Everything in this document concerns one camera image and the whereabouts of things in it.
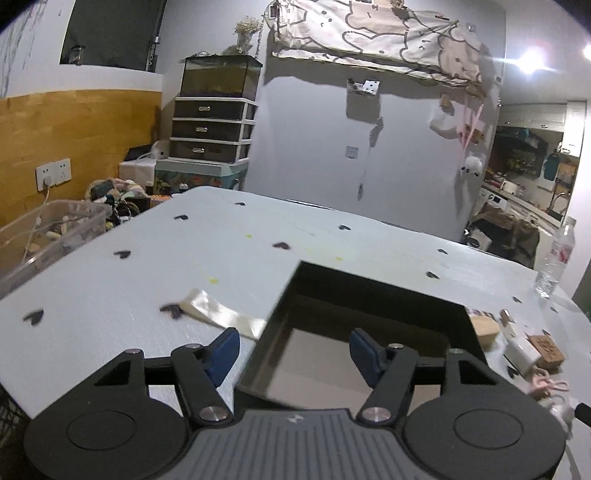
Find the window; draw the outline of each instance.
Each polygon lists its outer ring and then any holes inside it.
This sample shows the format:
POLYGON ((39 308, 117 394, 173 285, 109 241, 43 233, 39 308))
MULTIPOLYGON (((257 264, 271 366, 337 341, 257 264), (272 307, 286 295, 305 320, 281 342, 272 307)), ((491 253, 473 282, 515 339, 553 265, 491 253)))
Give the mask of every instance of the window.
POLYGON ((76 0, 61 63, 84 46, 81 64, 155 70, 148 62, 166 0, 76 0))

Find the pile of clothes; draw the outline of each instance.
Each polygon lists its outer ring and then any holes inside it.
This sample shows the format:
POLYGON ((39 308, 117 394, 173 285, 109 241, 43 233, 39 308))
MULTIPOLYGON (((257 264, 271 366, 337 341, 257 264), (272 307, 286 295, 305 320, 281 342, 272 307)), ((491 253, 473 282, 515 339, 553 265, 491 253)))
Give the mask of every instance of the pile of clothes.
POLYGON ((85 198, 111 206, 113 214, 107 218, 107 230, 131 220, 150 207, 150 197, 133 180, 95 180, 88 185, 85 198))

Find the gray gripper base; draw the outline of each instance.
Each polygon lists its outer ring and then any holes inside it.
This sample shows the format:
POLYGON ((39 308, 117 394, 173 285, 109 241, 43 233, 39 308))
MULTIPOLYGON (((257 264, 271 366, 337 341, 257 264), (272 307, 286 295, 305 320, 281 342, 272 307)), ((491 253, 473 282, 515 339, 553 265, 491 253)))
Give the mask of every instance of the gray gripper base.
POLYGON ((161 480, 434 480, 394 435, 356 424, 348 410, 247 411, 203 430, 161 480))

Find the glass aquarium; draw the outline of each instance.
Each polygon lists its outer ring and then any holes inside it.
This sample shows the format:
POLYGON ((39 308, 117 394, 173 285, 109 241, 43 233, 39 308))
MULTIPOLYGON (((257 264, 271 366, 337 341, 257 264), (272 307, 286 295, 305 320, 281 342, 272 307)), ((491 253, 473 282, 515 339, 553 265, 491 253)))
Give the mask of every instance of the glass aquarium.
POLYGON ((249 55, 212 55, 185 60, 181 96, 254 100, 262 63, 249 55))

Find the white box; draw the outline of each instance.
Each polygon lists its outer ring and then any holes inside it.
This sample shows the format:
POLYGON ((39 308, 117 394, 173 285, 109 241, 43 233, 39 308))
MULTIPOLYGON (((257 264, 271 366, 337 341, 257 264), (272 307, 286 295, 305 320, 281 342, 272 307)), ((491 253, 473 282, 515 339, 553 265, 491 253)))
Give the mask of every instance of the white box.
POLYGON ((119 164, 119 178, 121 180, 133 180, 142 188, 146 181, 154 181, 156 160, 142 158, 141 160, 124 161, 119 164))

